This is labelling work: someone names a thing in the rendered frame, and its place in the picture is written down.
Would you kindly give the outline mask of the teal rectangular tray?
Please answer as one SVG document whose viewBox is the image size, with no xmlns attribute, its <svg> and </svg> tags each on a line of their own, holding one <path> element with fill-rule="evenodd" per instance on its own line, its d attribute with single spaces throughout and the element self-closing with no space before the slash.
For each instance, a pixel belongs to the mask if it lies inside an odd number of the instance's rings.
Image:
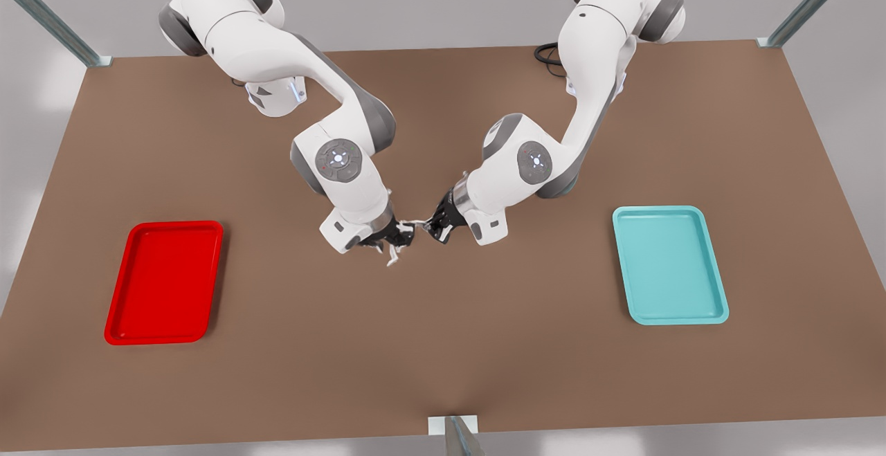
<svg viewBox="0 0 886 456">
<path fill-rule="evenodd" d="M 702 211 L 622 206 L 612 225 L 630 317 L 653 325 L 718 325 L 727 296 Z"/>
</svg>

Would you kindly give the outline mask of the red rectangular tray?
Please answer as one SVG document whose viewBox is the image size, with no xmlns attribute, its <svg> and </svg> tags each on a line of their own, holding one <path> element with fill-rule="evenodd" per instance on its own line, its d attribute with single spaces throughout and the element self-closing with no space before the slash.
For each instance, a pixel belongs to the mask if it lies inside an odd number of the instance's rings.
<svg viewBox="0 0 886 456">
<path fill-rule="evenodd" d="M 215 220 L 147 222 L 125 244 L 108 345 L 195 343 L 208 330 L 224 241 Z"/>
</svg>

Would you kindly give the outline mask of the silver frame post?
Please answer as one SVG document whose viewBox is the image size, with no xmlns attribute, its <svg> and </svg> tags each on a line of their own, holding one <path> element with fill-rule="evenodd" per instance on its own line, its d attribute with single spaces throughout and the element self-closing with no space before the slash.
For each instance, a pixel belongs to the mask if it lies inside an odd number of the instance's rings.
<svg viewBox="0 0 886 456">
<path fill-rule="evenodd" d="M 782 48 L 828 0 L 802 0 L 784 21 L 767 37 L 758 37 L 759 48 Z"/>
<path fill-rule="evenodd" d="M 479 444 L 477 415 L 429 417 L 428 434 L 445 437 L 446 456 L 485 456 Z"/>
<path fill-rule="evenodd" d="M 13 0 L 36 23 L 47 30 L 63 47 L 88 68 L 109 67 L 113 57 L 95 52 L 73 29 L 58 17 L 42 0 Z"/>
</svg>

